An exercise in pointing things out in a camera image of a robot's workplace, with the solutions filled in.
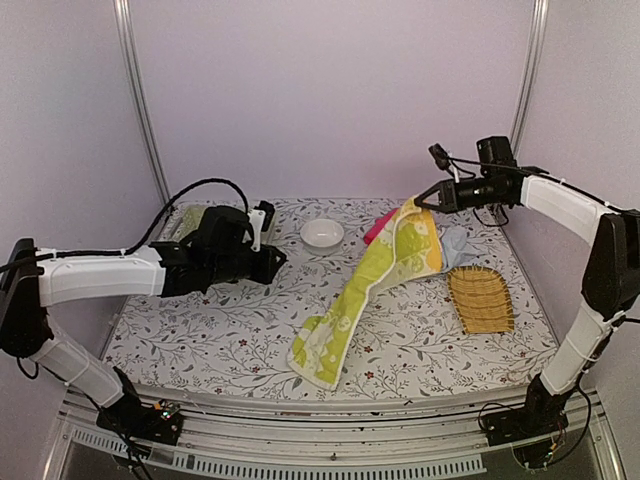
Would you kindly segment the green crocodile pattern towel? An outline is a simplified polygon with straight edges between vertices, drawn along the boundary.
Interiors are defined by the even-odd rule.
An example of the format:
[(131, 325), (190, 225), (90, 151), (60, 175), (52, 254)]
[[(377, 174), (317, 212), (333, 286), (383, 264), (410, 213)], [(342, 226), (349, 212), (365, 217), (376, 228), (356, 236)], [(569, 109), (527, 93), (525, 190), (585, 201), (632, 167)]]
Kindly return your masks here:
[(384, 290), (443, 270), (434, 216), (411, 197), (369, 244), (326, 313), (304, 322), (287, 354), (288, 366), (311, 384), (336, 390), (356, 326), (369, 302)]

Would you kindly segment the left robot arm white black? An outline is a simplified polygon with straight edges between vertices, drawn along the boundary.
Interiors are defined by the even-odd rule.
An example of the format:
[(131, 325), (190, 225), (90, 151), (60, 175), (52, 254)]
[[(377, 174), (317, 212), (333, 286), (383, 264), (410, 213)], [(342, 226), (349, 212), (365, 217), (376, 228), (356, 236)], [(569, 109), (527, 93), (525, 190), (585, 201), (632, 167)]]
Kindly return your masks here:
[(269, 285), (287, 257), (263, 242), (275, 209), (262, 201), (248, 212), (205, 209), (198, 227), (178, 242), (96, 253), (38, 250), (19, 240), (1, 270), (1, 349), (59, 376), (104, 409), (128, 434), (148, 426), (148, 412), (126, 378), (107, 367), (48, 317), (48, 308), (120, 296), (181, 297), (216, 284)]

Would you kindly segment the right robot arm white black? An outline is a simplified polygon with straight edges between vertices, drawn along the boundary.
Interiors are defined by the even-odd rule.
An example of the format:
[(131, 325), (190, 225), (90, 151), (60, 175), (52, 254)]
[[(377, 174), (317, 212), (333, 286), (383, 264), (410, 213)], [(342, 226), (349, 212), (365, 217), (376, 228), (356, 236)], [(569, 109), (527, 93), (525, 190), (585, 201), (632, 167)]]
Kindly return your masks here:
[(529, 393), (539, 398), (517, 415), (524, 435), (539, 435), (555, 420), (551, 401), (576, 388), (639, 296), (638, 211), (622, 210), (533, 167), (497, 167), (485, 178), (442, 180), (414, 203), (444, 214), (488, 204), (522, 206), (589, 246), (576, 317), (553, 359), (531, 382)]

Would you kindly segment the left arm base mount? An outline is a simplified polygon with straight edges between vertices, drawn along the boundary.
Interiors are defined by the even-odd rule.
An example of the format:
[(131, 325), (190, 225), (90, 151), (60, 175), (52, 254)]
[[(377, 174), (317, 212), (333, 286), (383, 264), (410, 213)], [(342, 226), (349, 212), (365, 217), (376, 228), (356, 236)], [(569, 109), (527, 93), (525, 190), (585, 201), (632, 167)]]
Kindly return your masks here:
[(162, 399), (146, 406), (135, 396), (124, 396), (101, 408), (96, 421), (98, 427), (124, 437), (170, 446), (177, 445), (183, 423), (178, 403)]

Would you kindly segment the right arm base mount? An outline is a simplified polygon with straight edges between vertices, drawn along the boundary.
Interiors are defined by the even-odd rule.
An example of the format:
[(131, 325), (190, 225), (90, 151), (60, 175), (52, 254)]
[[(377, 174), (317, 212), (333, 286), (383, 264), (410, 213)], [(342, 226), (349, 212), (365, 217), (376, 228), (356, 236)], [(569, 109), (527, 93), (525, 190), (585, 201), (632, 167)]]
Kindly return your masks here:
[(477, 422), (488, 445), (510, 445), (516, 462), (525, 470), (551, 465), (569, 425), (563, 411), (540, 416), (524, 406), (514, 408), (499, 402), (485, 404)]

